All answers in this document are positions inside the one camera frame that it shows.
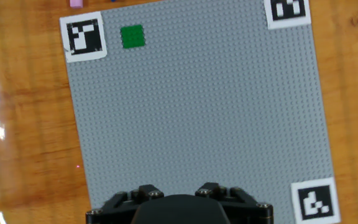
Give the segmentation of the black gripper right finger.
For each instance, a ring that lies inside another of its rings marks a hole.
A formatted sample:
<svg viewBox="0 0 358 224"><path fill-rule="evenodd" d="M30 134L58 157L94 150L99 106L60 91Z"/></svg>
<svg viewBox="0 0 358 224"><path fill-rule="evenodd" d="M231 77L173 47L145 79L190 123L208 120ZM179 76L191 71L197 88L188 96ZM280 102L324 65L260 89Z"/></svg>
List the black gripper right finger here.
<svg viewBox="0 0 358 224"><path fill-rule="evenodd" d="M225 187L214 182L204 183L195 196L211 199L229 223L274 224L273 205L258 202L240 187Z"/></svg>

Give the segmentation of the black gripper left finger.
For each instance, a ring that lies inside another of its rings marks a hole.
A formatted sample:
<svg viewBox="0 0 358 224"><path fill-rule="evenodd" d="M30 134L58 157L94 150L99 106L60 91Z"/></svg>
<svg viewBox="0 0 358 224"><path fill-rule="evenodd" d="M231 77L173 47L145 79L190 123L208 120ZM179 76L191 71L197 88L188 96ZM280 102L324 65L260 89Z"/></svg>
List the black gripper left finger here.
<svg viewBox="0 0 358 224"><path fill-rule="evenodd" d="M164 193L152 184L129 192L121 191L105 201L101 208L85 213L86 224L130 224L137 209L145 202L163 198Z"/></svg>

